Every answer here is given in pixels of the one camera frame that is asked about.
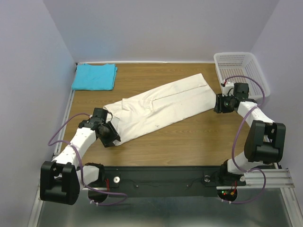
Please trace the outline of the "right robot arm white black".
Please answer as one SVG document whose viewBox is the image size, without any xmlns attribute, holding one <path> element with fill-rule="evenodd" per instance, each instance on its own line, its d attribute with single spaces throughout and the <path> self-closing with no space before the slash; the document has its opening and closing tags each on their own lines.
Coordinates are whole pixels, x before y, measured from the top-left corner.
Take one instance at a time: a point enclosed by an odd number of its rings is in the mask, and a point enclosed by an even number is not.
<svg viewBox="0 0 303 227">
<path fill-rule="evenodd" d="M 243 117 L 241 125 L 250 127 L 243 152 L 232 153 L 218 172 L 222 184 L 238 181 L 245 172 L 261 165 L 281 161 L 284 152 L 286 126 L 267 117 L 254 99 L 249 98 L 247 83 L 223 82 L 222 93 L 216 95 L 214 111 L 225 114 L 236 112 Z"/>
</svg>

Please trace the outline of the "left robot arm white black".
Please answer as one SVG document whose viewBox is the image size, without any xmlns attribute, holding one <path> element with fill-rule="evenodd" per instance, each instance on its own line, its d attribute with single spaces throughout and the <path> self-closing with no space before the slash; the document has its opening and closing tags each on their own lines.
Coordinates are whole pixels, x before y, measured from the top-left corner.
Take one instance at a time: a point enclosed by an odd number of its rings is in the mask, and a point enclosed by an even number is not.
<svg viewBox="0 0 303 227">
<path fill-rule="evenodd" d="M 101 164 L 83 164 L 82 158 L 88 148 L 100 140 L 105 148 L 113 147 L 120 136 L 107 117 L 112 115 L 106 109 L 95 108 L 87 120 L 79 123 L 71 141 L 64 141 L 65 149 L 52 161 L 45 161 L 40 170 L 40 199 L 73 205 L 80 190 L 88 187 L 106 185 L 105 195 L 109 191 L 109 179 L 105 176 Z"/>
</svg>

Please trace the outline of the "white plastic basket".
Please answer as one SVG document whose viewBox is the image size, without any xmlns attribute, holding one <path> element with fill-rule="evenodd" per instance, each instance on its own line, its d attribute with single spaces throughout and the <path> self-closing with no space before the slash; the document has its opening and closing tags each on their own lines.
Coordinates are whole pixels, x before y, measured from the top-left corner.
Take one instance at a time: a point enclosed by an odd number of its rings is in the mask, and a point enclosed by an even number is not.
<svg viewBox="0 0 303 227">
<path fill-rule="evenodd" d="M 258 100 L 270 95 L 270 89 L 256 57 L 250 52 L 221 52 L 214 55 L 219 83 L 247 83 L 249 98 Z"/>
</svg>

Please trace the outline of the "white t shirt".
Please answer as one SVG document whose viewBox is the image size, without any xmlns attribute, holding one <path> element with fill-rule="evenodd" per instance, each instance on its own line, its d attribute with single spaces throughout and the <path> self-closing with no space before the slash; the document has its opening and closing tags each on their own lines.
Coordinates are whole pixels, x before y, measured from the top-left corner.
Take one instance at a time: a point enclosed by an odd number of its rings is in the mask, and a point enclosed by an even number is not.
<svg viewBox="0 0 303 227">
<path fill-rule="evenodd" d="M 216 95 L 201 73 L 130 98 L 105 105 L 120 136 L 120 146 L 130 140 L 213 109 Z"/>
</svg>

